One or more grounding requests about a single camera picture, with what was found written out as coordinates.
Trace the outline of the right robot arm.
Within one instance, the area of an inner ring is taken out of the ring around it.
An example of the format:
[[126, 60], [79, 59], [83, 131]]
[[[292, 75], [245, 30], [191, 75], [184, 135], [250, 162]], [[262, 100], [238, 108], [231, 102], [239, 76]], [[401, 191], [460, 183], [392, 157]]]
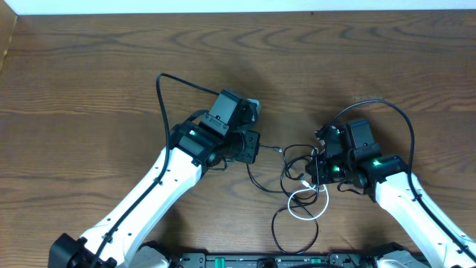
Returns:
[[368, 196], [406, 231], [432, 267], [474, 267], [475, 242], [443, 212], [395, 154], [383, 155], [367, 120], [316, 132], [324, 150], [306, 171], [318, 185], [347, 185]]

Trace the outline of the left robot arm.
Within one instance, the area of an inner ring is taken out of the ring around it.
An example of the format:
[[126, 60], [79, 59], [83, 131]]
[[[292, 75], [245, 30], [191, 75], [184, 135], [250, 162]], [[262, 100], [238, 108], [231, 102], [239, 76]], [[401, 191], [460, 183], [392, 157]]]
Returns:
[[254, 163], [261, 111], [258, 100], [222, 90], [211, 109], [194, 112], [170, 131], [154, 165], [100, 222], [75, 240], [62, 234], [51, 246], [49, 267], [147, 265], [136, 253], [169, 208], [220, 162]]

